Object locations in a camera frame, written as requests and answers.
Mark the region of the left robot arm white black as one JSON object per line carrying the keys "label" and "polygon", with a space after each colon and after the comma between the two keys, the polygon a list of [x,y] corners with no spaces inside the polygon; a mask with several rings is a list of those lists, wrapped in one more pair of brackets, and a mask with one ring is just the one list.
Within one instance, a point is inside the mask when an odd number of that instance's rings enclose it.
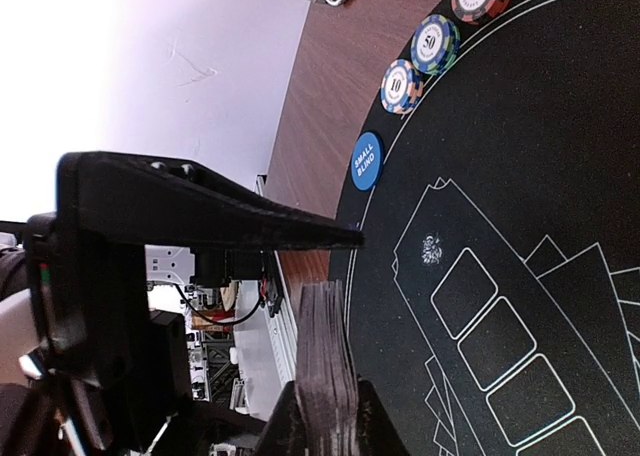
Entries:
{"label": "left robot arm white black", "polygon": [[188,160],[64,155],[56,208],[1,248],[1,451],[204,455],[263,423],[192,398],[182,316],[151,311],[153,259],[195,255],[196,281],[231,253],[359,248],[363,234],[272,202]]}

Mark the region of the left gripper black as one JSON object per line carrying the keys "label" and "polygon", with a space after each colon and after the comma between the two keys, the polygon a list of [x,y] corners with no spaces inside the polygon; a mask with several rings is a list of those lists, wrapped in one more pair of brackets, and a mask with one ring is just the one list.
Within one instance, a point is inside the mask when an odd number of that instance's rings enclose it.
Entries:
{"label": "left gripper black", "polygon": [[178,419],[165,451],[202,451],[222,429],[263,431],[261,420],[192,401],[179,319],[147,308],[145,249],[273,250],[280,232],[272,218],[58,211],[31,217],[23,241],[45,363],[79,421],[82,447],[145,450],[170,414]]}

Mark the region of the white chip stack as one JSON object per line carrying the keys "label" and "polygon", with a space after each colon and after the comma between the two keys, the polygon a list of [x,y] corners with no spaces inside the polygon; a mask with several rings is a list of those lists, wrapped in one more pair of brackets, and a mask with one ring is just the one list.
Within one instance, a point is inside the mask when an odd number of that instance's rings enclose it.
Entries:
{"label": "white chip stack", "polygon": [[424,80],[413,64],[406,59],[393,61],[382,79],[380,100],[392,114],[407,114],[418,104],[424,91]]}

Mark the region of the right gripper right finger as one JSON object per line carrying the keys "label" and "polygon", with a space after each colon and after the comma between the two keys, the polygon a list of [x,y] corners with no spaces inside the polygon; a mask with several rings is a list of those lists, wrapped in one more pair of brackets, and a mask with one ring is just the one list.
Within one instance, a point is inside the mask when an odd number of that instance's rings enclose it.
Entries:
{"label": "right gripper right finger", "polygon": [[360,454],[407,456],[409,452],[370,381],[358,380],[358,398],[357,443]]}

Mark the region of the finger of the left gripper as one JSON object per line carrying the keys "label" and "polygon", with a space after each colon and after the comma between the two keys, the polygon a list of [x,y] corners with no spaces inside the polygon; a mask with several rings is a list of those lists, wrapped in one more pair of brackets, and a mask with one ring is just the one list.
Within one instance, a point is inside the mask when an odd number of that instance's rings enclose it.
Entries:
{"label": "finger of the left gripper", "polygon": [[363,233],[271,201],[195,162],[67,153],[56,171],[57,225],[110,242],[304,251],[363,246]]}

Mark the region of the blue round blind button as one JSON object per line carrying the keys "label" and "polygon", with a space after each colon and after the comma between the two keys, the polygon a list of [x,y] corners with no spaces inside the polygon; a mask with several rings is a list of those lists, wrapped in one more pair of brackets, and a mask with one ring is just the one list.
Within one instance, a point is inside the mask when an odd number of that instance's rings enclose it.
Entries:
{"label": "blue round blind button", "polygon": [[384,161],[384,146],[374,132],[362,133],[354,146],[350,175],[354,186],[362,192],[371,190],[379,180]]}

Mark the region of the green chip stack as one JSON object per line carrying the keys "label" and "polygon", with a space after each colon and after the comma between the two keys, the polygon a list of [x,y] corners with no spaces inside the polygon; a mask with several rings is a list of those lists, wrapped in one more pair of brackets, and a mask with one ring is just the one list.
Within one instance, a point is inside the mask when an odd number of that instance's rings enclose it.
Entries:
{"label": "green chip stack", "polygon": [[414,32],[411,61],[417,71],[441,74],[455,60],[461,43],[456,24],[441,14],[427,16]]}

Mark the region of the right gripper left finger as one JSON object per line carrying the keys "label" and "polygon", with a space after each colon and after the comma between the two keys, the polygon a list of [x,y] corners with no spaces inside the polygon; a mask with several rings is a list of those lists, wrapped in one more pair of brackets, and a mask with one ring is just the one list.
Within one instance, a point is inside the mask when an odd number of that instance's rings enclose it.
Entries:
{"label": "right gripper left finger", "polygon": [[296,398],[296,384],[282,389],[273,413],[254,448],[256,456],[304,456],[305,425]]}

